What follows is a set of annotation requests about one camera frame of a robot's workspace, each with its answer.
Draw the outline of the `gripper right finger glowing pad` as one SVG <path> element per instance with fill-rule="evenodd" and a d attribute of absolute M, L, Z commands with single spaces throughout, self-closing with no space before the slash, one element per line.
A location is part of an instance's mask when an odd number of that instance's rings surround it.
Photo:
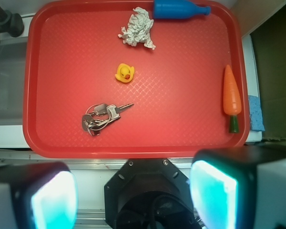
<path fill-rule="evenodd" d="M 286 146 L 200 150 L 189 187 L 208 229 L 286 229 Z"/>

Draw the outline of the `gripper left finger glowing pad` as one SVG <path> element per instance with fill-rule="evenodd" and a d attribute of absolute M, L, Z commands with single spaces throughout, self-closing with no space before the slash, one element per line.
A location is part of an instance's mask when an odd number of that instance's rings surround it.
<path fill-rule="evenodd" d="M 75 176 L 63 162 L 0 166 L 0 229 L 72 229 Z"/>

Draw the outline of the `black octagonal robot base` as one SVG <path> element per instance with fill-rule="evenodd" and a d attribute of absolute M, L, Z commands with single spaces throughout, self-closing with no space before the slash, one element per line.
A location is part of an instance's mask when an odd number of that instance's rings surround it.
<path fill-rule="evenodd" d="M 113 229 L 200 229 L 189 180 L 168 159 L 129 159 L 104 185 Z"/>

